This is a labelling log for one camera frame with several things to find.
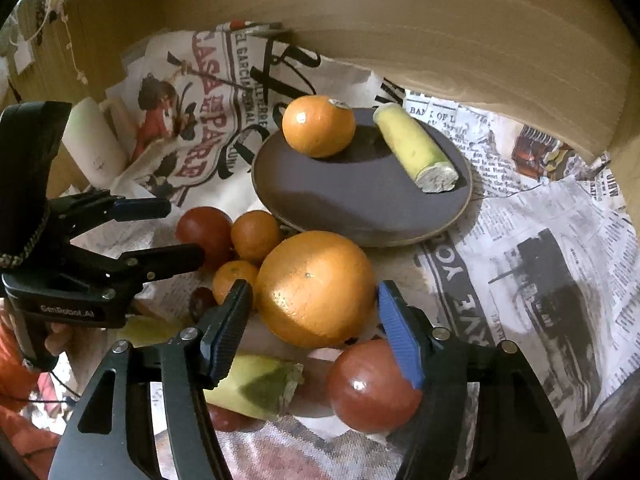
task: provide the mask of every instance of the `braided strap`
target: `braided strap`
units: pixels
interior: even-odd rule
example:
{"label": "braided strap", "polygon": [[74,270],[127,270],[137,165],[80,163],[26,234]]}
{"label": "braided strap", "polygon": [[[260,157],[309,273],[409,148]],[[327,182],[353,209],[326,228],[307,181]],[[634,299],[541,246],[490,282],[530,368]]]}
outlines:
{"label": "braided strap", "polygon": [[1,254],[0,253],[0,269],[15,269],[16,267],[20,267],[22,263],[29,257],[31,251],[36,246],[38,241],[40,241],[40,237],[42,236],[42,232],[47,225],[47,221],[49,221],[49,203],[45,206],[44,213],[42,215],[42,220],[40,220],[40,224],[38,228],[31,235],[29,241],[24,246],[24,249],[17,256],[12,256],[11,254]]}

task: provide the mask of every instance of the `woman's black hair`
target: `woman's black hair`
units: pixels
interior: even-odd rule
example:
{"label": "woman's black hair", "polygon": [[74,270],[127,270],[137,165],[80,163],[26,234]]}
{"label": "woman's black hair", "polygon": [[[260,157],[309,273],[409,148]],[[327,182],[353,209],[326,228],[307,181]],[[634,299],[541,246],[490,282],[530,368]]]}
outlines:
{"label": "woman's black hair", "polygon": [[171,83],[160,81],[153,74],[148,74],[140,85],[138,106],[141,110],[155,110],[162,97],[171,99],[176,95],[175,88]]}

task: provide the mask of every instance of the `orange cloth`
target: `orange cloth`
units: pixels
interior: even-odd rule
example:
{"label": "orange cloth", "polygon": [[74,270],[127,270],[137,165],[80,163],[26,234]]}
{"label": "orange cloth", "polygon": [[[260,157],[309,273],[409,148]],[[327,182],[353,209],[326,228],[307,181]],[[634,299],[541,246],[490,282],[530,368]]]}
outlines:
{"label": "orange cloth", "polygon": [[60,436],[15,413],[25,403],[7,398],[28,398],[37,380],[37,374],[22,366],[14,334],[0,322],[0,428],[38,478],[46,480]]}

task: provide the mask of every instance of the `dark gray plate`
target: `dark gray plate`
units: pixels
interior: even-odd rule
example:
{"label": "dark gray plate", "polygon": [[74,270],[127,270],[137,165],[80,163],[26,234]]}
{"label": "dark gray plate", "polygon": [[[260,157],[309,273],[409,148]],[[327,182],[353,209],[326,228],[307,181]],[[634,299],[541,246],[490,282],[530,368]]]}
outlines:
{"label": "dark gray plate", "polygon": [[404,172],[373,122],[373,110],[355,111],[353,142],[329,158],[293,150],[273,134],[254,159],[252,179],[265,207],[299,231],[331,231],[361,247],[407,245],[432,237],[462,214],[471,198],[469,166],[439,131],[420,123],[460,174],[455,189],[423,193]]}

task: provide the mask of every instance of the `white cylinder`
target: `white cylinder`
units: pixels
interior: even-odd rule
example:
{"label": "white cylinder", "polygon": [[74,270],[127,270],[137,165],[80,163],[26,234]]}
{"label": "white cylinder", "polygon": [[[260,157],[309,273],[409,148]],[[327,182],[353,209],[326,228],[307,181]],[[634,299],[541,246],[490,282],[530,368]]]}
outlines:
{"label": "white cylinder", "polygon": [[71,110],[62,143],[89,183],[108,189],[127,167],[127,155],[93,99]]}

